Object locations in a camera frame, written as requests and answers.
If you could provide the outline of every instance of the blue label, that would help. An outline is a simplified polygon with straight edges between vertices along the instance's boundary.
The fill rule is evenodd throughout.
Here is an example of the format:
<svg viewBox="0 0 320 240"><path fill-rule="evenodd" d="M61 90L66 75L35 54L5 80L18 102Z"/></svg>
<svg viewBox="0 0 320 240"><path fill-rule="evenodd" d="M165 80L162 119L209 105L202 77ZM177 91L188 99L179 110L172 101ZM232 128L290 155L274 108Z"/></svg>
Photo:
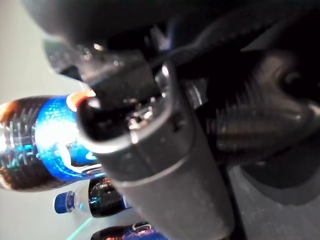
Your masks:
<svg viewBox="0 0 320 240"><path fill-rule="evenodd" d="M54 177L66 182L103 176L101 164L81 143L76 113L68 107L67 97L51 98L38 114L35 123L38 156Z"/></svg>

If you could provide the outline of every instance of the blue bottle cap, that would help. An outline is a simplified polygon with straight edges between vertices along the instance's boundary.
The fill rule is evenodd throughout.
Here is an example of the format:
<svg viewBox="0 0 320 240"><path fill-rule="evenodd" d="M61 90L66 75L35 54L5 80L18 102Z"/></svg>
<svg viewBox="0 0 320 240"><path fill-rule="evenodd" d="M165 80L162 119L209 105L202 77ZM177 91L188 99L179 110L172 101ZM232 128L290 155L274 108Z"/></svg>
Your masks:
<svg viewBox="0 0 320 240"><path fill-rule="evenodd" d="M57 214L72 212L75 206L74 193L72 191L58 194L54 200L54 210Z"/></svg>

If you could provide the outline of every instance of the soda bottle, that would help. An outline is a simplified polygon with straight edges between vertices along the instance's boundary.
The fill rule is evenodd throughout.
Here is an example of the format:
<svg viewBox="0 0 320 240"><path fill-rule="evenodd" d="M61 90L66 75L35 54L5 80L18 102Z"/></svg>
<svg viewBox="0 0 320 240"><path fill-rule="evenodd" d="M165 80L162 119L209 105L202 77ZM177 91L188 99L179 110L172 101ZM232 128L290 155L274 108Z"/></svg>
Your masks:
<svg viewBox="0 0 320 240"><path fill-rule="evenodd" d="M41 191L105 173L81 143L77 105L92 90L0 105L0 188Z"/></svg>
<svg viewBox="0 0 320 240"><path fill-rule="evenodd" d="M89 186L60 193L54 200L54 210L58 214L76 210L95 218L111 216L128 208L131 205L114 189L107 177L91 179Z"/></svg>
<svg viewBox="0 0 320 240"><path fill-rule="evenodd" d="M149 223L141 222L132 226L114 226L97 231L91 240L169 240Z"/></svg>

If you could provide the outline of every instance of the white wall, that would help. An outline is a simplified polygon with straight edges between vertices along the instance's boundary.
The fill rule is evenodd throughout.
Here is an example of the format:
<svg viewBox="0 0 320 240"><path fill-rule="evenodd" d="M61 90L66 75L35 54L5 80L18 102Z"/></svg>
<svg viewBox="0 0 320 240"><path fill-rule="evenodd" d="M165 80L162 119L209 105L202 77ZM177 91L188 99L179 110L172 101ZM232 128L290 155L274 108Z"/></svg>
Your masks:
<svg viewBox="0 0 320 240"><path fill-rule="evenodd" d="M44 35L18 0L0 0L0 104L27 96L62 95L82 89L79 82L50 71L41 45ZM88 217L56 214L53 199L80 184L83 182L36 193L0 189L0 239L67 239ZM117 223L129 224L132 218L137 216L129 210L116 217L90 221L74 239L90 239L95 231Z"/></svg>

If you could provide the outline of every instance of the gray surface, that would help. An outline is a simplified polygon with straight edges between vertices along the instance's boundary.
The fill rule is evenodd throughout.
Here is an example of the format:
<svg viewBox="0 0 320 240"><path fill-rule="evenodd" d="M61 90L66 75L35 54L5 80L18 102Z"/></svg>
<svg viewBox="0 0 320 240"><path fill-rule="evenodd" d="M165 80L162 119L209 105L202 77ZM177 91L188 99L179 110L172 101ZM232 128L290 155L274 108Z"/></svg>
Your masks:
<svg viewBox="0 0 320 240"><path fill-rule="evenodd" d="M229 176L248 240L320 238L320 197L307 197L312 189L320 189L320 172L306 183L285 188L262 184L238 166Z"/></svg>
<svg viewBox="0 0 320 240"><path fill-rule="evenodd" d="M0 0L0 104L33 95L62 95L81 91L77 81L50 71L42 49L44 33L26 14L18 0ZM88 216L53 210L53 199L74 190L81 182L46 192L25 193L0 189L1 240L64 240ZM75 239L87 240L101 228L136 218L131 210L117 217L93 220Z"/></svg>

